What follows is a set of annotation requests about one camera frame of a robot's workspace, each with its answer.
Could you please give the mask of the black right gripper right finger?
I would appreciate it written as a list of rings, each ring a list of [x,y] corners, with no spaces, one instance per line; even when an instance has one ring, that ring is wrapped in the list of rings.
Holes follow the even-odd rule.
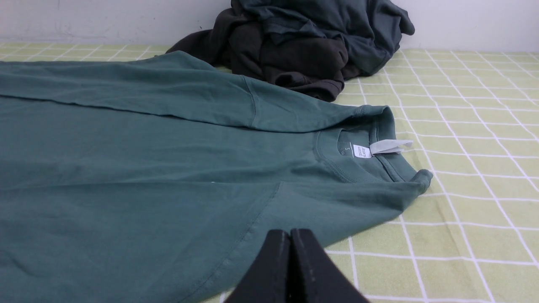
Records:
[[[292,303],[369,302],[325,253],[308,229],[291,230]]]

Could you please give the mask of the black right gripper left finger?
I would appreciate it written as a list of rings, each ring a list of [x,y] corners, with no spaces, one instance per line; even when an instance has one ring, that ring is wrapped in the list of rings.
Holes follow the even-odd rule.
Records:
[[[262,247],[226,303],[285,303],[291,242],[283,230],[270,230]]]

